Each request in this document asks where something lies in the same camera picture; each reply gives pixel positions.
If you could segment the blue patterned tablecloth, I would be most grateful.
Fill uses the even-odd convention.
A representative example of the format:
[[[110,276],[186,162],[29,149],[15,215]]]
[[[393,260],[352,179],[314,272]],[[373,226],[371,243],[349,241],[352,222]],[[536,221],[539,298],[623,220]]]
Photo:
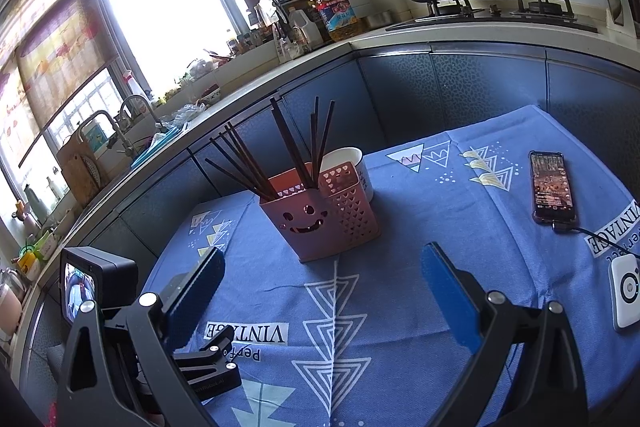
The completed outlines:
[[[561,153],[577,220],[533,218],[529,152]],[[639,247],[639,206],[623,183],[534,106],[381,150],[366,160],[381,228],[346,253],[302,263],[256,197],[195,207],[145,282],[161,291],[208,245],[226,273],[188,347],[233,327],[242,383],[209,401],[221,426],[422,426],[461,374],[454,340],[421,274],[442,247],[512,303],[564,306],[590,410],[613,401],[639,365],[639,331],[614,329],[613,244]]]

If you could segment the white power bank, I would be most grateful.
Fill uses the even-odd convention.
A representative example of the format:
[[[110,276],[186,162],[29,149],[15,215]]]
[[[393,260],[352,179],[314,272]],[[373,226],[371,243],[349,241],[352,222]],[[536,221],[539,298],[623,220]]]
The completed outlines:
[[[639,322],[639,265],[633,254],[618,256],[611,261],[610,287],[613,325],[621,331]]]

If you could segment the pink smiley utensil holder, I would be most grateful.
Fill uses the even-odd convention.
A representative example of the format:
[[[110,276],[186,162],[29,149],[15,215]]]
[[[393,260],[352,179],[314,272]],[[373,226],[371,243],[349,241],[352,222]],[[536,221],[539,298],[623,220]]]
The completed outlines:
[[[316,188],[304,187],[296,170],[270,179],[276,199],[259,205],[302,263],[349,251],[376,239],[380,226],[351,162],[319,174]]]

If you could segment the black smartphone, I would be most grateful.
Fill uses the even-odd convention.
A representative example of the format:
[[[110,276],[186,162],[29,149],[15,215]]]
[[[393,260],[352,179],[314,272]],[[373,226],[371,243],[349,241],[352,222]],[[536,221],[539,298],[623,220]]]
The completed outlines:
[[[531,150],[528,158],[534,220],[542,225],[574,223],[577,211],[564,156],[561,153]]]

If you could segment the dark chopstick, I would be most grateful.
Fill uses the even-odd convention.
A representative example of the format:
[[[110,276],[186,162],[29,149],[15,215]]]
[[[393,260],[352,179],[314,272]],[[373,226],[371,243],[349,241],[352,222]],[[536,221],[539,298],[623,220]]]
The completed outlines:
[[[311,143],[311,180],[312,186],[318,188],[317,160],[318,160],[318,113],[315,109],[310,115],[310,143]]]
[[[218,133],[218,138],[226,143],[228,149],[233,153],[233,157],[227,154],[221,146],[217,146],[219,152],[227,158],[239,174],[244,176],[246,186],[262,199],[277,199],[279,197],[277,191],[273,188],[265,173],[262,172],[262,168],[258,166],[231,124],[229,124],[225,132]]]
[[[318,187],[318,119],[319,119],[319,97],[314,97],[314,110],[310,115],[310,131],[311,131],[311,179],[314,187]]]
[[[316,180],[317,185],[319,184],[319,176],[320,176],[322,159],[324,157],[324,153],[326,153],[326,142],[328,142],[328,138],[329,138],[329,131],[332,124],[334,108],[335,108],[335,100],[331,100],[328,108],[328,113],[326,113],[326,121],[324,122],[324,125],[322,128],[320,147],[319,147],[319,152],[316,160],[316,171],[314,172],[314,179]]]
[[[251,191],[252,193],[254,193],[257,196],[259,196],[260,198],[265,199],[267,202],[270,202],[270,200],[272,200],[270,196],[268,196],[265,192],[263,192],[260,188],[258,188],[252,182],[247,182],[247,181],[241,180],[238,176],[235,176],[235,174],[233,174],[233,173],[229,172],[228,170],[222,168],[221,166],[216,164],[215,161],[212,161],[208,157],[205,157],[204,160],[207,162],[207,164],[210,167],[213,167],[217,171],[223,173],[225,176],[228,176],[228,178],[232,179],[234,182],[241,184],[242,187],[246,188],[248,191]]]
[[[314,178],[309,173],[305,161],[303,161],[302,155],[300,155],[299,149],[293,138],[292,132],[285,121],[285,118],[281,112],[281,109],[275,98],[270,98],[271,113],[274,121],[276,122],[282,140],[288,149],[294,168],[298,174],[300,182],[302,182],[305,188],[317,188],[317,183],[314,182]]]
[[[233,127],[233,124],[228,122],[228,124],[224,125],[224,129],[226,129],[226,133],[230,140],[229,147],[233,150],[233,153],[238,156],[239,160],[242,161],[247,171],[252,176],[252,179],[256,182],[255,185],[270,196],[272,200],[277,199],[277,191],[271,185],[265,173],[262,171],[262,168],[259,167],[258,162],[255,160],[252,153],[250,153],[250,150],[245,145],[239,133],[235,130],[235,127]]]
[[[210,156],[204,158],[209,167],[267,202],[278,198],[277,191],[264,170],[237,135],[221,133],[217,138],[209,138],[208,142],[219,156],[218,159]]]

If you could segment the wooden cutting board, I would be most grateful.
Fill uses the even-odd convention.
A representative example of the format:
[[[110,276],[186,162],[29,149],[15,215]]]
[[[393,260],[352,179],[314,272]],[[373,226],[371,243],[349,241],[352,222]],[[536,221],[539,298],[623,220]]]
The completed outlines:
[[[110,182],[89,143],[75,131],[56,153],[62,176],[76,202],[86,208]]]

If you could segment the white paper cup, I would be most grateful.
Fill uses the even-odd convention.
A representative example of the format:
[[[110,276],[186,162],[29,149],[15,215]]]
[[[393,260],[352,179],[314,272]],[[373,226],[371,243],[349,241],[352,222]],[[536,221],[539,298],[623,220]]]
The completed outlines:
[[[358,147],[340,147],[330,153],[326,153],[322,158],[321,170],[337,167],[344,164],[344,162],[350,162],[355,167],[363,192],[366,194],[368,202],[372,202],[374,197],[373,187],[367,166],[363,160],[363,153]]]

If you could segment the white spray bottle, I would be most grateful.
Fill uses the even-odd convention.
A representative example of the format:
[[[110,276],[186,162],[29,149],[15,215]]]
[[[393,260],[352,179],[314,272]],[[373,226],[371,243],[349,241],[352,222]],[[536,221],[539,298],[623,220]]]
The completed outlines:
[[[128,98],[128,104],[141,115],[149,113],[149,99],[140,86],[140,83],[138,83],[136,78],[134,78],[134,74],[131,70],[127,70],[127,72],[125,72],[124,81],[131,92],[131,95]]]

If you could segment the patterned roller blind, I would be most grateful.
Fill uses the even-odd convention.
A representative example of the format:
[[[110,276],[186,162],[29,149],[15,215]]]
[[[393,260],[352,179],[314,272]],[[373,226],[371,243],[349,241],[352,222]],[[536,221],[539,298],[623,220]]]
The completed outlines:
[[[18,165],[116,57],[99,0],[58,0],[37,20],[1,67],[1,145]]]

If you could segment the white plastic jug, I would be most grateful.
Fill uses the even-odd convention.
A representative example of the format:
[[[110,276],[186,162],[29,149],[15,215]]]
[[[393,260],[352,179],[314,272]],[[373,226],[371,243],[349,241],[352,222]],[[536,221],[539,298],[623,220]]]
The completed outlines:
[[[320,46],[323,46],[324,40],[318,26],[303,10],[292,10],[290,12],[290,22],[299,30],[312,50],[319,49]]]

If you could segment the cooking oil bottle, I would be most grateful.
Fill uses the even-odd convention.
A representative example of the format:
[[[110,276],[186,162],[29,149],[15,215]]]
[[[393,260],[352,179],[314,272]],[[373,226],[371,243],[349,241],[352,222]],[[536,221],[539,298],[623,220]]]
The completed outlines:
[[[360,35],[363,31],[349,0],[311,0],[330,38],[337,42]]]

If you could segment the black gas stove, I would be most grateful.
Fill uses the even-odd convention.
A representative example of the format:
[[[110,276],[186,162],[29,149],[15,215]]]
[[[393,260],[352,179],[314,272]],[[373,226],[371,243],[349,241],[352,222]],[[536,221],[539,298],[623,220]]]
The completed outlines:
[[[573,12],[570,0],[516,0],[513,11],[503,11],[495,3],[488,8],[473,8],[470,0],[454,0],[449,4],[433,2],[427,5],[427,16],[393,24],[385,30],[472,23],[526,23],[598,32],[592,20]]]

